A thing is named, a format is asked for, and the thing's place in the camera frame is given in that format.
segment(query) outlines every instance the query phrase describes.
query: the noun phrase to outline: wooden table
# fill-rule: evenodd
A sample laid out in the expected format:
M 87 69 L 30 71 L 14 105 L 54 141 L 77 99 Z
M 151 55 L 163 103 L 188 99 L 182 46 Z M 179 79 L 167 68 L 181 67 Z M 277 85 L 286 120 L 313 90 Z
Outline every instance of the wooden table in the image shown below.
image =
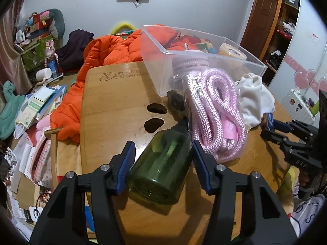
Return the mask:
M 157 96 L 143 62 L 102 66 L 88 72 L 81 111 L 83 173 L 109 163 L 112 156 L 121 152 L 127 140 L 135 142 L 136 157 L 139 157 L 154 136 L 144 129 L 145 121 L 150 118 L 164 120 L 158 131 L 176 124 L 169 111 L 164 115 L 148 112 L 147 106 L 151 103 L 163 104 L 169 110 L 167 98 Z M 276 102 L 275 106 L 276 119 L 291 120 L 280 103 Z M 227 166 L 245 174 L 259 171 L 276 192 L 289 165 L 284 162 L 284 155 L 277 145 L 261 139 L 260 131 L 259 127 L 249 132 L 243 156 Z M 201 244 L 213 201 L 214 196 L 207 196 L 201 189 L 193 165 L 176 205 L 153 205 L 135 196 L 129 197 L 128 190 L 114 198 L 128 245 Z M 240 219 L 241 194 L 237 193 L 233 238 L 239 234 Z

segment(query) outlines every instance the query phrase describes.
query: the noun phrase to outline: pink rope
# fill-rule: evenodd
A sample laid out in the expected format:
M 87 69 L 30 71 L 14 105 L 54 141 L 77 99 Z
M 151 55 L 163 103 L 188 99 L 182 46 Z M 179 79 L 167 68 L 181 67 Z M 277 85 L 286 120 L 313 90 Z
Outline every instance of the pink rope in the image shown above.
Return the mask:
M 238 157 L 246 141 L 246 128 L 238 109 L 234 81 L 223 70 L 191 71 L 186 76 L 186 100 L 192 115 L 192 139 L 222 163 Z M 222 120 L 236 127 L 238 139 L 224 138 Z

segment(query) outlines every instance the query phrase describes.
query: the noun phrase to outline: table hole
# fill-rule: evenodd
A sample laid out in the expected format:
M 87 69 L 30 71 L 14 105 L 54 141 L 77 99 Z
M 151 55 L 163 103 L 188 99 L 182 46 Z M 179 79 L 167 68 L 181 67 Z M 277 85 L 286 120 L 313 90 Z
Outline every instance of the table hole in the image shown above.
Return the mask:
M 163 119 L 159 119 L 159 118 L 153 118 L 150 120 L 147 120 L 144 123 L 144 129 L 152 134 L 154 133 L 156 130 L 158 130 L 165 122 L 163 121 Z
M 159 114 L 166 114 L 168 112 L 166 107 L 159 103 L 151 103 L 150 105 L 148 105 L 148 111 Z

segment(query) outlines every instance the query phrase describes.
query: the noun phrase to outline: orange puffer jacket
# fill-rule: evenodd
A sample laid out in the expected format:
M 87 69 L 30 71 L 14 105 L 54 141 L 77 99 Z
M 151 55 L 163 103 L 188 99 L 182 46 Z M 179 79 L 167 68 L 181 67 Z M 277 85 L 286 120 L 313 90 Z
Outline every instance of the orange puffer jacket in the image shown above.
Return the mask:
M 187 39 L 174 40 L 178 33 L 173 29 L 149 27 L 148 31 L 161 45 L 168 44 L 168 50 L 185 50 L 185 43 L 189 44 L 190 49 L 197 49 Z M 80 117 L 86 73 L 93 67 L 142 61 L 140 35 L 141 30 L 136 30 L 126 40 L 114 35 L 103 36 L 86 46 L 84 64 L 77 75 L 76 83 L 50 116 L 52 129 L 63 127 L 58 133 L 58 140 L 72 138 L 74 142 L 80 142 Z

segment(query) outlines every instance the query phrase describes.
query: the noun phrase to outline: green bottle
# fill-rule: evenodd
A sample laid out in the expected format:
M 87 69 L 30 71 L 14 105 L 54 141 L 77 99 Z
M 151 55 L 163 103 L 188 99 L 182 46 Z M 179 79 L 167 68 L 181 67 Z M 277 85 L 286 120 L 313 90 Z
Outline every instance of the green bottle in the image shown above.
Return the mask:
M 192 161 L 190 148 L 186 122 L 159 131 L 127 175 L 129 188 L 146 200 L 176 204 Z

